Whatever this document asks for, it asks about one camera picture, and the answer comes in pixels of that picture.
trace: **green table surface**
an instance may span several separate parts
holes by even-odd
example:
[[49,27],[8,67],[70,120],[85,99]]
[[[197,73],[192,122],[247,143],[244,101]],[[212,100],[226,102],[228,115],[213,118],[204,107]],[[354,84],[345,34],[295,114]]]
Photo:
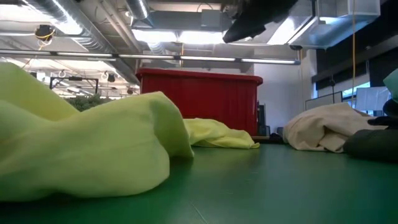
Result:
[[398,223],[398,166],[281,145],[196,148],[144,194],[0,205],[0,223]]

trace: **yellow-green fabric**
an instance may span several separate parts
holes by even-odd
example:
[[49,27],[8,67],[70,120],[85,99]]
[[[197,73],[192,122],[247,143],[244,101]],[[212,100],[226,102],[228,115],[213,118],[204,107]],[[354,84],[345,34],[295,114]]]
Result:
[[51,121],[79,113],[35,77],[13,63],[0,62],[0,100]]
[[184,123],[189,142],[194,146],[238,149],[255,149],[260,146],[254,143],[249,133],[229,129],[225,124],[213,119],[184,119]]
[[191,144],[257,146],[216,121],[184,122],[161,92],[78,112],[19,67],[0,63],[0,201],[139,194],[169,176],[170,157],[192,158]]

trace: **dark green fabric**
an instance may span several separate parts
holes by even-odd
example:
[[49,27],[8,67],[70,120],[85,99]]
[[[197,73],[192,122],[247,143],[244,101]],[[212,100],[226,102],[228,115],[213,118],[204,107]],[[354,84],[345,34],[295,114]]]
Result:
[[398,162],[398,129],[360,130],[345,142],[343,149],[360,159]]
[[1,223],[398,223],[398,166],[346,154],[195,148],[131,197],[0,203]]

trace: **red box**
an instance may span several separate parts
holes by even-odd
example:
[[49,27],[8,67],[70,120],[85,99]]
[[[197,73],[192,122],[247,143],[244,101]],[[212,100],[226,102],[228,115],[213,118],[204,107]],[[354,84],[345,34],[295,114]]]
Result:
[[162,91],[184,118],[215,119],[257,133],[257,86],[261,77],[142,68],[141,93]]

